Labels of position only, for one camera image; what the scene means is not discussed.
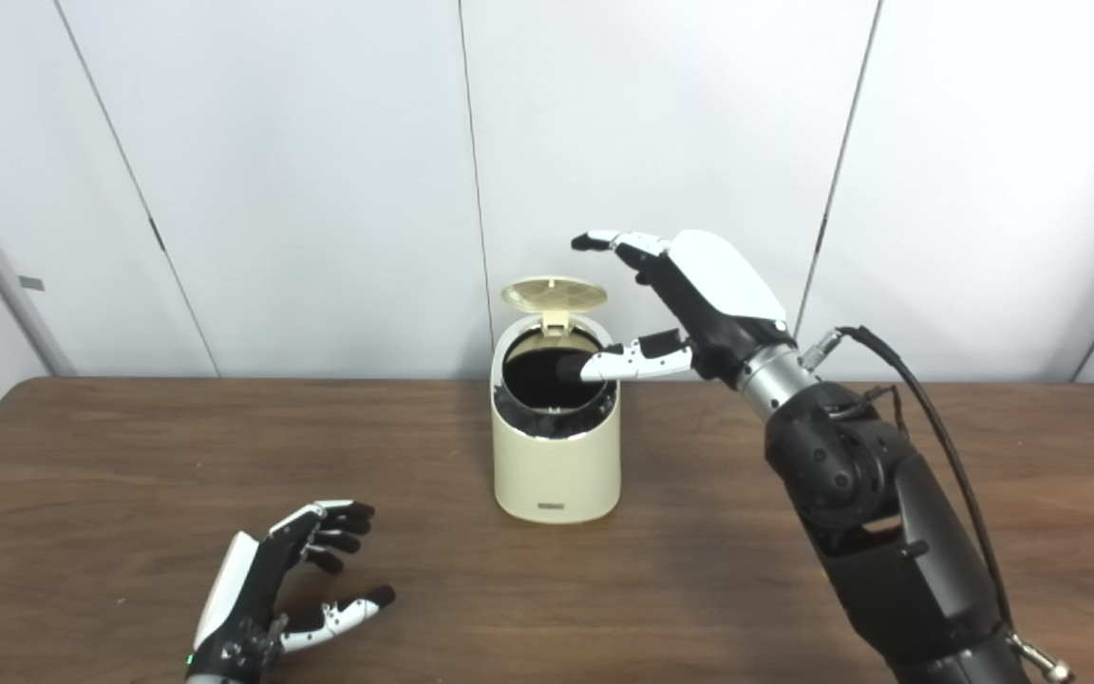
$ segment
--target robotic arm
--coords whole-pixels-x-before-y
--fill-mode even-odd
[[[1047,681],[1073,680],[1064,663],[1020,639],[923,455],[872,399],[813,373],[843,335],[893,355],[884,343],[865,328],[838,328],[800,356],[778,299],[714,234],[687,230],[671,242],[594,231],[572,247],[613,251],[689,338],[674,329],[566,358],[561,380],[630,380],[690,367],[741,393],[766,424],[767,462],[851,626],[899,684],[1028,684],[1022,659]],[[938,420],[933,409],[929,415]]]
[[[286,572],[309,561],[337,575],[331,549],[357,553],[354,536],[370,532],[374,509],[352,500],[315,501],[287,515],[257,542],[235,534],[218,570],[188,658],[188,684],[257,684],[283,652],[299,651],[359,626],[395,601],[382,586],[346,601],[275,615]]]

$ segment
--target trash can lid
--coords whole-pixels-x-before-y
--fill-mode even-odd
[[[520,312],[580,314],[602,306],[607,300],[607,291],[600,285],[574,277],[539,276],[526,277],[505,287],[500,298]]]

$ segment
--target cable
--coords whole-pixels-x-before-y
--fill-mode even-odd
[[[999,571],[998,558],[994,556],[994,546],[990,544],[990,533],[986,530],[982,510],[977,506],[977,497],[974,494],[973,486],[968,483],[968,475],[965,473],[965,464],[961,462],[961,454],[956,451],[954,443],[952,443],[952,437],[947,433],[947,428],[943,425],[939,413],[934,410],[934,404],[931,403],[931,398],[926,394],[923,385],[919,384],[918,379],[915,378],[915,373],[910,372],[910,369],[903,362],[903,357],[898,356],[897,351],[894,351],[894,348],[889,347],[884,339],[876,337],[873,331],[860,325],[860,327],[839,327],[838,332],[873,350],[876,356],[884,359],[885,363],[894,367],[898,375],[903,376],[903,380],[906,381],[910,392],[915,393],[915,398],[919,399],[919,405],[923,407],[923,413],[928,416],[931,428],[934,429],[934,436],[939,438],[940,445],[943,447],[943,451],[947,454],[947,464],[952,466],[952,473],[956,477],[956,485],[961,487],[961,495],[965,498],[965,508],[968,508],[968,519],[974,523],[974,533],[977,535],[977,546],[981,549],[982,558],[986,561],[986,571],[990,573],[990,579],[994,580],[994,589],[998,592],[999,615],[1003,617],[1008,626],[1014,628],[1015,623],[1011,619],[1011,602],[1008,601],[1006,589],[1003,588],[1003,573]]]

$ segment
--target cream trash can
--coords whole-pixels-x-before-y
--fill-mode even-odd
[[[500,294],[529,315],[505,328],[492,358],[496,500],[513,517],[585,522],[619,502],[619,384],[556,378],[559,359],[612,345],[578,315],[607,300],[602,287],[569,277],[531,277]]]

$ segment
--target open lid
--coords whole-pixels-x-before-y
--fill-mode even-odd
[[[581,314],[602,306],[607,291],[574,277],[526,277],[500,291],[513,309],[544,316],[544,335],[563,335],[572,327],[568,314]]]

